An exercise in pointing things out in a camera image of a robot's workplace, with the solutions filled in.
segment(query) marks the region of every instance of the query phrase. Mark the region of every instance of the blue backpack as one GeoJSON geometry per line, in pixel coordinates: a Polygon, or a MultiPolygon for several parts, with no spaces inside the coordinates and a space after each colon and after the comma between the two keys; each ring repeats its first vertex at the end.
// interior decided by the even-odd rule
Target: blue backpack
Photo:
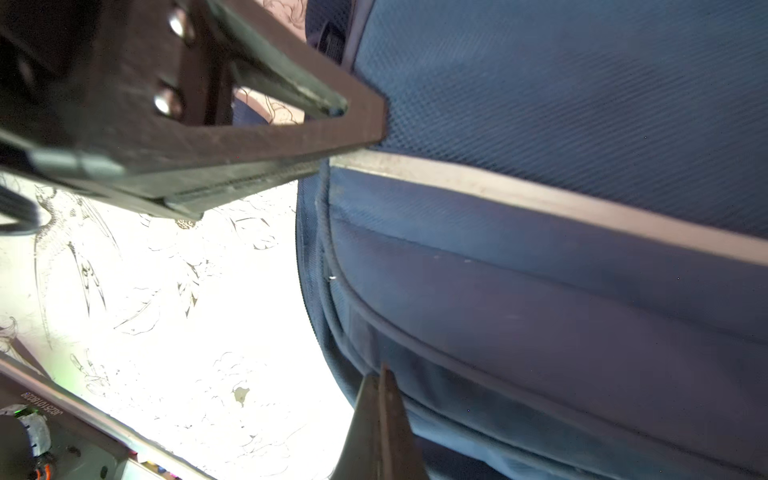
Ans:
{"type": "Polygon", "coordinates": [[[310,0],[388,135],[300,182],[313,329],[433,478],[768,478],[768,3],[310,0]]]}

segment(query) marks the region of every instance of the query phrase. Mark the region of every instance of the bolt head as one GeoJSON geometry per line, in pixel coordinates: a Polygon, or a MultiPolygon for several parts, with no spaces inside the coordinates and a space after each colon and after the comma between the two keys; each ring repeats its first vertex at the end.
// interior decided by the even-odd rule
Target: bolt head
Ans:
{"type": "Polygon", "coordinates": [[[194,41],[194,30],[192,21],[186,10],[181,7],[174,7],[168,14],[168,24],[170,29],[188,45],[194,41]]]}
{"type": "Polygon", "coordinates": [[[162,115],[179,120],[184,112],[181,97],[171,87],[162,87],[154,96],[154,107],[162,115]]]}

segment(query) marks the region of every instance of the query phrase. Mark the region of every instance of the metal bracket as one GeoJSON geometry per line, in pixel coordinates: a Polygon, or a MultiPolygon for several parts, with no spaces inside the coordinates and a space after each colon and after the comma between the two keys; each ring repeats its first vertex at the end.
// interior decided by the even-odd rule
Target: metal bracket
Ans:
{"type": "Polygon", "coordinates": [[[195,220],[385,135],[384,100],[253,0],[103,0],[88,11],[94,22],[85,16],[67,73],[47,80],[41,100],[7,88],[0,97],[16,112],[0,114],[0,142],[25,159],[0,157],[0,168],[195,220]],[[235,85],[312,120],[234,127],[235,85]]]}
{"type": "Polygon", "coordinates": [[[362,380],[352,424],[330,480],[428,478],[395,375],[384,365],[381,376],[367,375],[362,380]]]}

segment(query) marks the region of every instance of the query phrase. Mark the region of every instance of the black metal frame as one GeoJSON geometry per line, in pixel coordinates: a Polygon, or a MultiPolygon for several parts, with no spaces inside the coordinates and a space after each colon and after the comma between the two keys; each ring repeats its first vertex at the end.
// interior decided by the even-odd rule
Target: black metal frame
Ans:
{"type": "Polygon", "coordinates": [[[15,152],[0,154],[0,168],[137,212],[196,220],[384,137],[384,100],[253,0],[176,6],[189,14],[192,42],[171,31],[170,2],[103,0],[86,9],[95,21],[84,20],[66,75],[31,100],[0,90],[0,142],[15,152]],[[234,85],[313,120],[227,125],[234,85]],[[178,120],[155,110],[163,86],[181,98],[178,120]]]}

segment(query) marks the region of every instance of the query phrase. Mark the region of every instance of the reflective strip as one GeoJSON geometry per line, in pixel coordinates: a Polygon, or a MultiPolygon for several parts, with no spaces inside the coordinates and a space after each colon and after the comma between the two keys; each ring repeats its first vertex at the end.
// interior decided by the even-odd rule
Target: reflective strip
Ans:
{"type": "Polygon", "coordinates": [[[480,168],[366,150],[332,157],[330,164],[768,266],[768,240],[705,227],[480,168]]]}

